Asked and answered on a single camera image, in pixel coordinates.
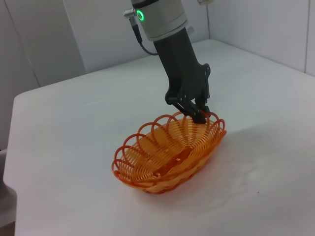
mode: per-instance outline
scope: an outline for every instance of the orange wicker basket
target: orange wicker basket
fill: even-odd
[[[214,113],[206,115],[206,124],[195,124],[186,116],[179,119],[180,115],[183,116],[180,112],[160,116],[130,135],[115,153],[115,177],[130,187],[160,194],[196,174],[226,134],[225,123]],[[163,118],[168,118],[167,123],[159,124]],[[144,135],[141,131],[146,126],[151,126],[151,132]],[[131,139],[135,143],[127,145]]]

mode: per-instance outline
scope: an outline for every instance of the plastic basket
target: plastic basket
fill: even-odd
[[[130,187],[160,194],[196,174],[225,136],[225,122],[214,113],[207,114],[206,124],[195,124],[187,116],[179,119],[180,115],[160,116],[130,135],[115,153],[115,177]],[[160,124],[164,118],[168,121]],[[147,126],[151,131],[144,135],[141,131]]]

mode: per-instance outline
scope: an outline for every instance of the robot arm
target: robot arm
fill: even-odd
[[[209,112],[206,103],[210,97],[210,67],[197,61],[185,28],[187,18],[181,0],[131,0],[131,3],[133,9],[125,11],[124,16],[129,18],[141,46],[135,16],[139,18],[146,37],[154,43],[169,79],[166,103],[191,116],[193,122],[205,123],[204,113]]]

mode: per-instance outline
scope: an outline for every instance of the table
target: table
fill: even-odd
[[[194,49],[228,134],[203,171],[162,195],[111,173],[128,135],[176,112],[158,57],[15,98],[4,181],[18,196],[17,236],[315,234],[315,78],[214,40]]]

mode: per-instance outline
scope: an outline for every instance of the white wall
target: white wall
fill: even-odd
[[[6,3],[41,86],[86,73],[63,0]]]
[[[309,0],[217,0],[208,6],[210,35],[304,72],[308,5]]]
[[[0,0],[0,35],[0,149],[5,149],[15,96],[39,86],[3,0]]]
[[[193,42],[208,39],[206,6],[196,0],[182,0],[194,28]],[[138,45],[123,11],[130,0],[64,0],[72,29],[88,72],[97,71],[147,56]],[[142,31],[146,48],[154,51]]]
[[[315,0],[310,0],[306,73],[315,76]]]

